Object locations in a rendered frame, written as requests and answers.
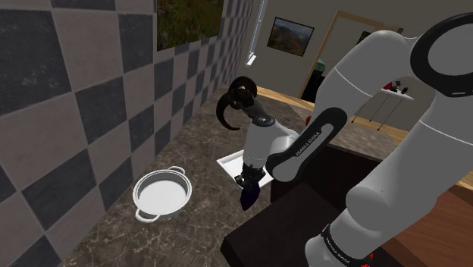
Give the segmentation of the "white square tray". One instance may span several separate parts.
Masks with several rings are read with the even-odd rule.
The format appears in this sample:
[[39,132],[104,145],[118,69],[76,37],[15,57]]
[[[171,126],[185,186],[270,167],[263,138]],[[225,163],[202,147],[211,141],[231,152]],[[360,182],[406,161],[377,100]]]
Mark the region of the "white square tray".
[[[235,180],[235,177],[240,175],[243,170],[243,153],[244,150],[242,149],[217,160],[217,163],[233,180]],[[266,168],[263,168],[263,170],[265,171],[265,176],[258,182],[260,187],[264,187],[266,184],[273,181],[273,177],[267,173]]]

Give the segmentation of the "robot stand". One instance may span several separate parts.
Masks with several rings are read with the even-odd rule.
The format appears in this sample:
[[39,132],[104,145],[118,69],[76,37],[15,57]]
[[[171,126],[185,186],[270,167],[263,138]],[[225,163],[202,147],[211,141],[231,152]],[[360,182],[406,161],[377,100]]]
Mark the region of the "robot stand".
[[271,204],[229,233],[221,253],[230,267],[308,267],[305,243],[346,207],[347,192],[380,159],[327,145],[297,182],[273,182]]

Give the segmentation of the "narrow window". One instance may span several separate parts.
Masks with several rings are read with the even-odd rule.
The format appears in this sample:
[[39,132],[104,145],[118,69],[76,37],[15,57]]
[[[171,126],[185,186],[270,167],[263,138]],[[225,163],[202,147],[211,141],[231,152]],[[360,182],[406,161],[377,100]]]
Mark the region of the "narrow window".
[[247,59],[245,61],[245,66],[247,68],[252,65],[252,63],[254,62],[254,60],[256,58],[255,48],[256,48],[256,44],[258,42],[258,35],[259,35],[260,30],[261,30],[262,21],[264,20],[265,9],[266,9],[267,3],[268,3],[268,0],[261,0],[260,1],[260,6],[258,8],[258,13],[257,13],[257,16],[255,17],[256,18],[255,26],[254,26],[254,29],[252,31],[252,38],[251,38],[251,42],[249,44],[249,52],[248,52]]

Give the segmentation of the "white side table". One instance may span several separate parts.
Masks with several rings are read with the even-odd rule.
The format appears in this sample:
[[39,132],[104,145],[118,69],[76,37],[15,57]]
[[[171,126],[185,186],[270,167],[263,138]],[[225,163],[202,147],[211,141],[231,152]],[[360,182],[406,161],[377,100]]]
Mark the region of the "white side table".
[[376,98],[380,94],[384,94],[386,97],[383,99],[381,104],[377,107],[377,109],[374,111],[374,113],[371,115],[371,117],[368,119],[369,121],[373,121],[375,116],[378,114],[378,112],[381,110],[381,108],[384,106],[386,101],[390,98],[397,98],[399,101],[396,103],[396,105],[392,108],[392,110],[389,112],[389,114],[386,116],[384,120],[380,123],[378,126],[377,130],[380,130],[388,121],[389,118],[392,117],[393,113],[399,108],[400,104],[404,102],[405,100],[407,101],[413,101],[414,99],[407,93],[409,88],[407,86],[403,87],[400,89],[402,86],[400,80],[396,80],[394,82],[391,82],[391,87],[388,89],[382,88],[378,93],[374,95],[374,98]]

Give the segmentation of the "wooden framed doorway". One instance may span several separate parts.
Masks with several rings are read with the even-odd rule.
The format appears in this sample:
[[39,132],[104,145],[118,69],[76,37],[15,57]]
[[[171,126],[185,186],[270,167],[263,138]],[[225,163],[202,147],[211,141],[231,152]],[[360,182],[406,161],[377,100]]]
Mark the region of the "wooden framed doorway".
[[336,11],[312,62],[298,98],[302,99],[319,59],[324,62],[325,71],[328,72],[347,52],[356,46],[364,31],[372,33],[377,30],[392,30],[397,33],[404,31],[401,26],[396,24],[386,24],[345,11]]

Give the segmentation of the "white two-handled pot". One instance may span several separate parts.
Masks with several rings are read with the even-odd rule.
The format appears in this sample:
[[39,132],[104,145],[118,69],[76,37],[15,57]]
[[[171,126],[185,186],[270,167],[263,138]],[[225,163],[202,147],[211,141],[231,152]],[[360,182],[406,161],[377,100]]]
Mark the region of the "white two-handled pot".
[[186,172],[179,166],[152,171],[141,177],[133,188],[135,218],[153,223],[170,218],[190,201],[193,187]]

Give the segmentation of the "dark landscape wall picture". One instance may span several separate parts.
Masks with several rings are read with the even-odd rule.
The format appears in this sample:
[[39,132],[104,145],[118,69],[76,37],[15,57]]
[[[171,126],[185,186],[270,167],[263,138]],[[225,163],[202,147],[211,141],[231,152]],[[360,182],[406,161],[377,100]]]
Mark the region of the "dark landscape wall picture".
[[302,57],[313,32],[313,27],[275,17],[267,47]]

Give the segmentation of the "green foliage wall picture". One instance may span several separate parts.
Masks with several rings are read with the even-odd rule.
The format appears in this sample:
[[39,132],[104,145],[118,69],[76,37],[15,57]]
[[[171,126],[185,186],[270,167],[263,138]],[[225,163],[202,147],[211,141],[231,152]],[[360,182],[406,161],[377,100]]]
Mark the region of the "green foliage wall picture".
[[155,0],[157,51],[217,36],[225,0]]

